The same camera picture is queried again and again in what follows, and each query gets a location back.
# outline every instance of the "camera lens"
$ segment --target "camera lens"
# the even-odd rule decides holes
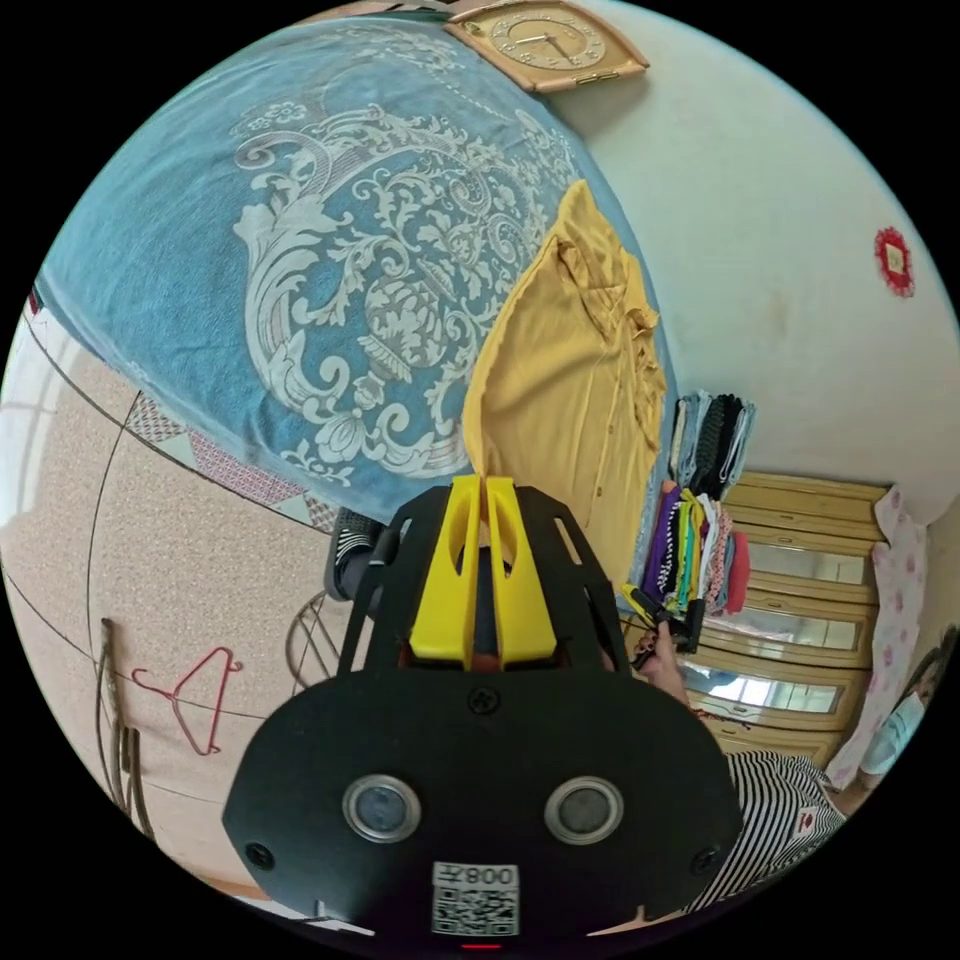
[[[599,777],[576,777],[551,794],[544,811],[547,829],[563,843],[585,846],[605,840],[623,818],[620,791]]]
[[[373,774],[352,783],[343,797],[347,823],[366,840],[397,843],[420,823],[420,801],[413,789],[396,777]]]

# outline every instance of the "blue bedspread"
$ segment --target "blue bedspread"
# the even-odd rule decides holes
[[[434,18],[322,21],[248,47],[147,121],[37,289],[228,453],[385,521],[469,472],[474,362],[581,178],[642,262],[576,136]]]

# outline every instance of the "hand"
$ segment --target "hand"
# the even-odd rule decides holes
[[[653,656],[640,668],[640,673],[648,680],[662,676],[664,673],[679,673],[677,654],[670,636],[670,627],[666,623],[657,625],[657,632],[648,633],[641,641],[641,650],[653,650]]]

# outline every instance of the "tiled floor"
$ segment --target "tiled floor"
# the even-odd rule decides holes
[[[51,712],[103,787],[95,658],[110,618],[161,849],[249,884],[220,811],[262,719],[336,668],[349,606],[322,594],[334,511],[178,423],[46,311],[16,331],[0,458],[15,467],[4,585]]]

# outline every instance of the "black fisheye border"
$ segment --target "black fisheye border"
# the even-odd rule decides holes
[[[957,304],[956,154],[947,144],[955,79],[952,33],[930,4],[869,8],[841,20],[822,0],[777,9],[752,4],[644,4],[712,34],[779,74],[867,155],[903,203]],[[186,83],[248,43],[325,4],[167,4],[18,8],[8,26],[5,101],[7,316],[15,318],[60,224],[131,133]],[[903,384],[891,384],[903,389]],[[950,438],[943,438],[945,443]],[[960,619],[960,598],[954,620]],[[347,956],[327,934],[261,919],[167,860],[123,822],[58,729],[23,650],[8,639],[13,676],[3,743],[8,816],[3,863],[11,881],[6,928],[33,947],[151,944],[185,955]],[[725,910],[594,938],[553,956],[597,949],[667,956],[780,950],[833,954],[886,948],[916,931],[935,941],[955,909],[956,658],[920,732],[853,821],[785,880]],[[709,924],[703,921],[716,914]],[[600,944],[610,941],[609,947]],[[507,951],[498,952],[506,960]]]

